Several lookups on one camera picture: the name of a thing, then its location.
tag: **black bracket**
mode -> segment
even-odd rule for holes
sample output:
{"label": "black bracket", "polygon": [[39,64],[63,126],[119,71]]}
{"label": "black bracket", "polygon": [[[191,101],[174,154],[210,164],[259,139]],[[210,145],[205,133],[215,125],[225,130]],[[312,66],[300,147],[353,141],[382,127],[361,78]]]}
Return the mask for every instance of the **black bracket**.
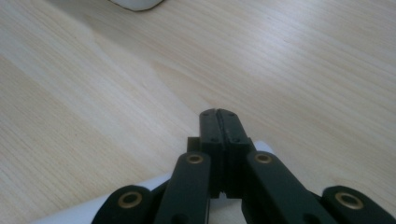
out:
{"label": "black bracket", "polygon": [[112,193],[92,224],[205,224],[209,201],[224,192],[242,199],[247,224],[396,224],[364,194],[347,187],[307,190],[275,155],[257,151],[235,113],[206,110],[200,137],[189,137],[169,182],[153,191],[127,186]]}

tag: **wood grain surface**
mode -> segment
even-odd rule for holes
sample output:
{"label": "wood grain surface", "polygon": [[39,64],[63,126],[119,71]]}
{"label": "wood grain surface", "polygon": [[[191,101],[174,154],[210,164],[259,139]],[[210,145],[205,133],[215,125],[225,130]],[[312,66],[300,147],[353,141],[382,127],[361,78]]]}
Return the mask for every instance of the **wood grain surface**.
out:
{"label": "wood grain surface", "polygon": [[[0,222],[173,170],[209,108],[396,216],[396,2],[0,0]],[[210,223],[244,223],[240,203]]]}

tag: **brass insert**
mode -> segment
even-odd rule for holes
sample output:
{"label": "brass insert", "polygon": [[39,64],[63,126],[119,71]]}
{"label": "brass insert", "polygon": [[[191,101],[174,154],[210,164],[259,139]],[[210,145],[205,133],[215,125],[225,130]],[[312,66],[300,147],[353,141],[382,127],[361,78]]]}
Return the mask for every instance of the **brass insert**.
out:
{"label": "brass insert", "polygon": [[257,154],[254,157],[254,160],[256,160],[257,162],[260,162],[260,163],[270,163],[272,161],[272,158],[265,154]]}
{"label": "brass insert", "polygon": [[121,208],[133,208],[138,206],[142,202],[142,194],[136,191],[129,191],[119,198],[119,207]]}
{"label": "brass insert", "polygon": [[335,199],[345,207],[350,209],[359,210],[364,207],[363,202],[356,196],[346,193],[338,192],[335,194]]}
{"label": "brass insert", "polygon": [[190,155],[187,157],[187,162],[192,164],[198,164],[204,161],[204,158],[200,155]]}

